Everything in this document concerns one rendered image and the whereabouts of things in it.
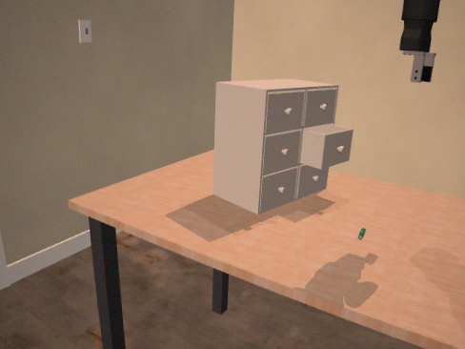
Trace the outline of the grey drawer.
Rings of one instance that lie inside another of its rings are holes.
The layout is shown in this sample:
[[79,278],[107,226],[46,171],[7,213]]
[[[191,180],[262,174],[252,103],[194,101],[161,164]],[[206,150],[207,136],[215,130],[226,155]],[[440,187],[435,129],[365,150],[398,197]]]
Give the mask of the grey drawer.
[[262,176],[260,212],[294,199],[297,167]]
[[303,91],[268,92],[265,133],[302,127],[304,96]]
[[301,131],[265,135],[262,174],[298,164]]
[[334,121],[336,89],[329,89],[307,90],[304,126]]
[[322,170],[349,161],[353,132],[332,124],[304,128],[300,163]]
[[296,197],[310,194],[326,187],[328,168],[317,169],[308,165],[299,166]]

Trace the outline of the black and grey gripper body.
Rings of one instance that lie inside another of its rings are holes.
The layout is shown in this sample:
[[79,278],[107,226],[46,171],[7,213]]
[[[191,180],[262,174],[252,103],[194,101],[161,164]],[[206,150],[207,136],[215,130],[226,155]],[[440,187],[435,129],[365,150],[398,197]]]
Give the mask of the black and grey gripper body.
[[401,51],[430,52],[431,31],[437,22],[440,0],[404,0],[401,20]]

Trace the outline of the small beige chest of drawers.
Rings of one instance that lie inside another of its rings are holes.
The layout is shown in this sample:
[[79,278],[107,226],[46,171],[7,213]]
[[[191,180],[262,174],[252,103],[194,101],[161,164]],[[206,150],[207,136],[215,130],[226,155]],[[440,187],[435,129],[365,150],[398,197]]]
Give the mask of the small beige chest of drawers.
[[[334,121],[304,126],[307,90],[336,89],[334,120],[339,85],[297,79],[216,82],[213,194],[257,215],[327,189],[296,197],[303,129]],[[302,127],[265,133],[268,92],[303,91]],[[298,164],[262,174],[265,135],[301,131]],[[294,199],[260,212],[262,176],[297,167]]]

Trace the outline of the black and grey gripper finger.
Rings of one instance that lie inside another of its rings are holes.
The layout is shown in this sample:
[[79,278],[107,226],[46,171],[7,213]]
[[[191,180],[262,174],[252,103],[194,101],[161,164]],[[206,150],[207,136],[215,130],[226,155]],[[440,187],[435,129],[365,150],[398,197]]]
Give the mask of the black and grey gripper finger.
[[424,51],[403,51],[403,54],[414,55],[411,82],[421,83],[426,52]]
[[425,54],[425,62],[424,62],[424,68],[423,68],[423,73],[422,73],[422,81],[424,82],[431,82],[435,55],[436,53],[434,52],[426,52]]

